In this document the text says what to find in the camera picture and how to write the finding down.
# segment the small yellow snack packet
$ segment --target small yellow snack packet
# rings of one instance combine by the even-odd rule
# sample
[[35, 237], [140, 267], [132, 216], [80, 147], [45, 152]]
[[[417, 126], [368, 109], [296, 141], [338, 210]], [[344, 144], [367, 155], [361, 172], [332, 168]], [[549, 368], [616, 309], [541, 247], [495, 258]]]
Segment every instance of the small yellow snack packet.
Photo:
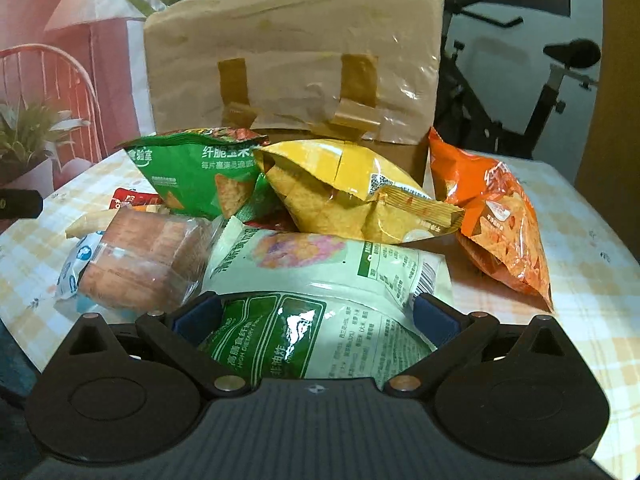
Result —
[[301, 232], [400, 244], [457, 231], [464, 210], [426, 195], [369, 148], [335, 139], [254, 150], [258, 167]]

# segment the tortilla chip bag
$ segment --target tortilla chip bag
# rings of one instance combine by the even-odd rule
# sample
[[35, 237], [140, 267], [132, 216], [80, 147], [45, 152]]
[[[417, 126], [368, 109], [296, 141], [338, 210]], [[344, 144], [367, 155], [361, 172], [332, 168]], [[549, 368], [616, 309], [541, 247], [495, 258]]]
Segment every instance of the tortilla chip bag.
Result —
[[121, 147], [173, 212], [249, 221], [282, 208], [251, 154], [268, 142], [246, 128], [198, 128]]
[[538, 219], [516, 177], [503, 162], [447, 144], [433, 128], [429, 140], [436, 197], [465, 209], [458, 240], [473, 263], [514, 290], [542, 296], [551, 310]]
[[352, 142], [290, 140], [256, 148], [254, 157], [301, 232], [399, 244], [454, 232], [464, 216]]

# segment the checkered tablecloth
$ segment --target checkered tablecloth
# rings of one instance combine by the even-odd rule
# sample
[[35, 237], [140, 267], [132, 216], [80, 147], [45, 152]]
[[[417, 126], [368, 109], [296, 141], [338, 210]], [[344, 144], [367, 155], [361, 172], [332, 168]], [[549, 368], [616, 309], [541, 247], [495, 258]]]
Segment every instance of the checkered tablecloth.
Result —
[[[533, 202], [551, 273], [555, 315], [600, 381], [611, 406], [594, 459], [616, 478], [640, 472], [640, 266], [619, 238], [547, 164], [505, 159]], [[42, 370], [72, 325], [51, 301], [60, 268], [75, 243], [65, 228], [108, 207], [117, 187], [151, 190], [124, 152], [111, 155], [45, 200], [37, 220], [0, 235], [0, 318]], [[481, 274], [454, 237], [429, 240], [442, 252], [455, 307], [485, 310], [504, 323], [527, 323], [537, 300]]]

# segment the green snack bag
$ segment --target green snack bag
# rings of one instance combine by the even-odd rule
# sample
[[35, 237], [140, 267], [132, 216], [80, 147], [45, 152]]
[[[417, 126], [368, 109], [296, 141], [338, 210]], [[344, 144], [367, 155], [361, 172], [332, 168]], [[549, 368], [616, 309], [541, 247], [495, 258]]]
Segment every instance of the green snack bag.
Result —
[[172, 212], [245, 222], [282, 207], [252, 155], [268, 143], [245, 128], [201, 128], [120, 146]]
[[413, 323], [417, 295], [452, 304], [444, 256], [359, 240], [226, 224], [202, 290], [224, 294], [200, 350], [260, 378], [373, 377], [380, 387], [435, 346]]

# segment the red snack packet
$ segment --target red snack packet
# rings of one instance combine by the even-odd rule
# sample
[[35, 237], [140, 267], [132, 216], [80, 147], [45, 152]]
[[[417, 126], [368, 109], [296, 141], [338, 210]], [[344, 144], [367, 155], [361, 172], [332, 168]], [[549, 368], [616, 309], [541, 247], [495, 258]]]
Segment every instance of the red snack packet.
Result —
[[130, 206], [161, 204], [162, 198], [155, 193], [140, 193], [119, 187], [113, 193], [109, 209], [118, 209], [123, 203]]
[[457, 236], [473, 263], [514, 290], [542, 296], [551, 311], [538, 219], [516, 177], [499, 160], [447, 144], [433, 128], [429, 141], [436, 199], [465, 209]]
[[289, 211], [286, 209], [279, 209], [266, 216], [256, 218], [244, 223], [250, 227], [257, 227], [258, 229], [270, 229], [272, 231], [288, 231], [292, 233], [298, 232], [298, 226], [291, 218]]

